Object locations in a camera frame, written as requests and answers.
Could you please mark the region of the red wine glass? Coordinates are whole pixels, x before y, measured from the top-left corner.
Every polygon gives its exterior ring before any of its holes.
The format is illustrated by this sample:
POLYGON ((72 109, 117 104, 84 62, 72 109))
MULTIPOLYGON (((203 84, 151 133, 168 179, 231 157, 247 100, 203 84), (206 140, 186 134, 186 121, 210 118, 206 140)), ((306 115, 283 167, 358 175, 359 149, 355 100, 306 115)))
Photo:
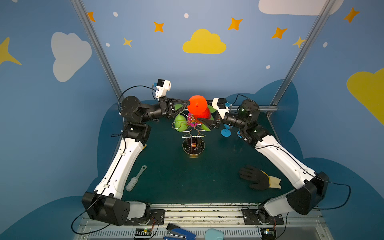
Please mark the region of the red wine glass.
POLYGON ((196 120, 211 118, 211 112, 208 108, 208 102, 203 96, 192 96, 189 99, 189 102, 190 105, 188 106, 188 111, 193 115, 196 120))

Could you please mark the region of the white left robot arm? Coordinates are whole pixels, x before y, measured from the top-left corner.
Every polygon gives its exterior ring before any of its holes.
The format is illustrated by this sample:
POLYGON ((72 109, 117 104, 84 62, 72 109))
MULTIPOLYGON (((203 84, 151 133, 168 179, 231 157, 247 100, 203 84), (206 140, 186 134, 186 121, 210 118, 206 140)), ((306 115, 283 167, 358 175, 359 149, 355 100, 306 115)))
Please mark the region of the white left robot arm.
POLYGON ((150 208, 142 202, 125 202, 123 193, 133 165, 144 149, 151 127, 147 121, 176 117, 190 105, 188 100, 160 97, 154 105, 141 103, 134 96, 121 104, 121 116, 127 121, 115 157, 93 192, 86 192, 82 204, 89 218, 110 225, 122 226, 130 219, 150 218, 150 208))

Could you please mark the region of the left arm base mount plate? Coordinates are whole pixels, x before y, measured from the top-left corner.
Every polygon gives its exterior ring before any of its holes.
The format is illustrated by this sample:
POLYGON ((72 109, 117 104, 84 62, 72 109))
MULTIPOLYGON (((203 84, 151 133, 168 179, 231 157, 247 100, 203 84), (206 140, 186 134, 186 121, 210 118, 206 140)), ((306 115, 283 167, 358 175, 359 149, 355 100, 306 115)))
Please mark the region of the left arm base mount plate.
POLYGON ((124 223, 125 226, 162 226, 165 220, 165 210, 151 210, 150 213, 146 213, 142 218, 127 219, 124 223))

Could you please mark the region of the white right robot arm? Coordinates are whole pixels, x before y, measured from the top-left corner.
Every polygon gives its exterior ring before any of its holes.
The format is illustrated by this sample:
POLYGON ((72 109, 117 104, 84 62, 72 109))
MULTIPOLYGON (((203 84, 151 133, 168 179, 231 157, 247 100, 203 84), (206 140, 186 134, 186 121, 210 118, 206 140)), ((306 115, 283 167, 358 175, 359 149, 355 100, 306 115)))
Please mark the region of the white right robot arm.
POLYGON ((269 222, 280 214, 296 212, 307 215, 321 202, 327 191, 329 177, 316 173, 289 153, 261 124, 259 105, 246 99, 236 113, 230 112, 224 98, 207 101, 202 96, 190 98, 189 112, 209 129, 221 124, 239 128, 242 139, 273 163, 290 181, 294 190, 264 201, 258 207, 259 220, 269 222))

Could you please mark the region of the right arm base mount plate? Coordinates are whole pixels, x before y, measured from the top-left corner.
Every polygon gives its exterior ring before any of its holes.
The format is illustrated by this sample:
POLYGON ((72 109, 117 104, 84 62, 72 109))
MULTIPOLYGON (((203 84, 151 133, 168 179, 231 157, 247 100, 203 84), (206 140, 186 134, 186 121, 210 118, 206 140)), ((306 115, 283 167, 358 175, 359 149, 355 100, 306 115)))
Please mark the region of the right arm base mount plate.
POLYGON ((271 217, 259 213, 258 209, 250 209, 248 207, 241 208, 245 225, 284 225, 282 215, 271 217))

